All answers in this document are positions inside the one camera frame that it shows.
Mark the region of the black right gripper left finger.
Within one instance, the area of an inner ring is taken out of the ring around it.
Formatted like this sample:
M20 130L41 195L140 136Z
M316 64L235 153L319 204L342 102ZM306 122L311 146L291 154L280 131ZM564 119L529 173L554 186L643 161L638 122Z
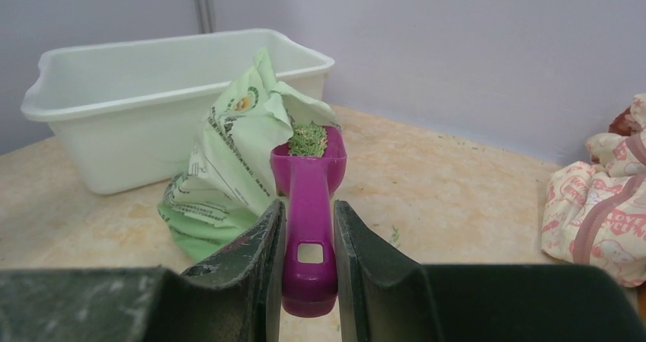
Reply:
M285 206L215 254L165 267L4 270L3 341L276 341Z

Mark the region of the purple plastic scoop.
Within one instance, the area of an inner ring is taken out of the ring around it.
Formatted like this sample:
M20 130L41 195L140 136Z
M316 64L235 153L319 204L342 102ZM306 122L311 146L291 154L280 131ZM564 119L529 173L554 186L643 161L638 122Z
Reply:
M289 155L290 138L270 153L277 192L288 201L282 303L300 318L326 315L337 298L331 200L344 178L347 153L341 131L324 127L323 157Z

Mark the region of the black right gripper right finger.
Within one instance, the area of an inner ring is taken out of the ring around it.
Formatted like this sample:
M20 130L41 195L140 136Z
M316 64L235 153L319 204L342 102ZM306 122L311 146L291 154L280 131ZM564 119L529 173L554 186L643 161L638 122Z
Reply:
M622 289L581 265L419 264L334 204L345 341L643 341Z

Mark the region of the green cat litter bag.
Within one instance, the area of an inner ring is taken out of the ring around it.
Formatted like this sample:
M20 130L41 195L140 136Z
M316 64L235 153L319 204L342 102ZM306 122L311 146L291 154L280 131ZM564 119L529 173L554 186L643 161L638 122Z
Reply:
M187 168L172 178L158 213L174 243L198 262L252 227L275 200L270 153L293 127L338 126L335 112L279 80L270 53L214 100L197 129Z

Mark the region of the white plastic litter box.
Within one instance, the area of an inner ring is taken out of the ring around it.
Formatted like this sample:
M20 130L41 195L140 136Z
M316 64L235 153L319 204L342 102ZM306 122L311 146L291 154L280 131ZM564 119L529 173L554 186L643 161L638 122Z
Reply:
M21 112L49 125L97 194L174 176L215 99L266 49L279 80L321 99L334 60L270 29L45 52Z

